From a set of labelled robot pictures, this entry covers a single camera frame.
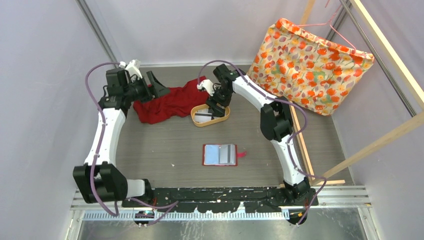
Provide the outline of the yellow oval tray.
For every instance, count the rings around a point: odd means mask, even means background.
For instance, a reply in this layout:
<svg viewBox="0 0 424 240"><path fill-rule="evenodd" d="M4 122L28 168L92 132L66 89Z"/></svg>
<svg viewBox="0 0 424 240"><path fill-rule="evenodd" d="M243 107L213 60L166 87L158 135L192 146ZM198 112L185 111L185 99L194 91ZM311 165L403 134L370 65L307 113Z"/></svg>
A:
<svg viewBox="0 0 424 240"><path fill-rule="evenodd" d="M209 126L209 125L213 125L213 124L217 124L217 123L226 121L229 118L230 112L231 112L230 107L228 106L228 107L225 108L225 116L224 117L215 117L214 116L213 120L207 121L207 122L202 122L202 123L194 121L194 114L196 112L209 112L209 110L210 110L210 108L207 104L201 104L201 105L195 106L191 109L190 116L191 116L191 119L192 119L195 126L206 127L206 126Z"/></svg>

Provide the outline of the white magnetic stripe card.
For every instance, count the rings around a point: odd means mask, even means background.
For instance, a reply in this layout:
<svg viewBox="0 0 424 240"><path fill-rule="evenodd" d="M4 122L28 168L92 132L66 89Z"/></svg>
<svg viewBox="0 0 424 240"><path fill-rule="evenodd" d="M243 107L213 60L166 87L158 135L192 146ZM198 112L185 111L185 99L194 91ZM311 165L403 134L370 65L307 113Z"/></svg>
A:
<svg viewBox="0 0 424 240"><path fill-rule="evenodd" d="M235 144L222 144L219 146L218 163L224 166L235 166L237 161L237 148Z"/></svg>

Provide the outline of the red card holder wallet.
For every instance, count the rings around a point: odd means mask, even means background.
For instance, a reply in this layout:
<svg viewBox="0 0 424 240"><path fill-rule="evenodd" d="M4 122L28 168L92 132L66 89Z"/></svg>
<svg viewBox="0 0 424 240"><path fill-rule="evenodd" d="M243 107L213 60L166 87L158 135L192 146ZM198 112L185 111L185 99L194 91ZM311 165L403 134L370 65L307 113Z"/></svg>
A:
<svg viewBox="0 0 424 240"><path fill-rule="evenodd" d="M236 144L204 144L202 146L202 165L236 167L238 159L247 155L247 151L238 152Z"/></svg>

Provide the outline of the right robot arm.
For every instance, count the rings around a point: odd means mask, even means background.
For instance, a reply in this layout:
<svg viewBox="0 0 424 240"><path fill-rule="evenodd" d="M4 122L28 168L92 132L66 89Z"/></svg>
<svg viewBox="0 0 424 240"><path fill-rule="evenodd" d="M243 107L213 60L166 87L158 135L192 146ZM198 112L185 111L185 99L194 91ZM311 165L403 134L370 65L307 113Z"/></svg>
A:
<svg viewBox="0 0 424 240"><path fill-rule="evenodd" d="M283 171L283 193L288 203L299 205L315 193L307 174L302 170L293 144L294 127L289 102L276 97L254 83L243 71L229 70L225 64L217 66L213 74L218 80L198 80L197 88L206 91L206 104L217 117L223 117L232 95L238 94L260 113L259 127L262 135L271 142Z"/></svg>

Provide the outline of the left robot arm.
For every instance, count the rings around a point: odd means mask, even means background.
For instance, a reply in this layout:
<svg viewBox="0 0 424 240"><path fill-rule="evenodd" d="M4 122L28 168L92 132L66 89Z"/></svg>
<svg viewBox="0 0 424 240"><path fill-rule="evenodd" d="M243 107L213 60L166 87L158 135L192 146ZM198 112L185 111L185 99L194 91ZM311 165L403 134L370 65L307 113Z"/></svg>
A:
<svg viewBox="0 0 424 240"><path fill-rule="evenodd" d="M153 202L147 179L128 179L116 167L116 154L122 127L133 102L146 103L170 93L152 71L141 75L127 69L106 71L107 84L98 104L98 125L84 164L73 169L73 178L86 203L123 201L134 197L141 207Z"/></svg>

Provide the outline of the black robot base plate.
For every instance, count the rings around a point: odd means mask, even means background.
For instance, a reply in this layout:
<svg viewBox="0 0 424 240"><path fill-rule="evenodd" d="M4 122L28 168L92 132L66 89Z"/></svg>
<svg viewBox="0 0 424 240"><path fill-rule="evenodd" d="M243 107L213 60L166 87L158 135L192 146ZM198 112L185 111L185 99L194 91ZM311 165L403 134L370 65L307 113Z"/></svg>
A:
<svg viewBox="0 0 424 240"><path fill-rule="evenodd" d="M265 187L157 187L135 199L164 213L168 205L177 203L172 213L234 213L244 208L246 213L276 213L281 207L305 208L316 190L311 188L297 197L277 186Z"/></svg>

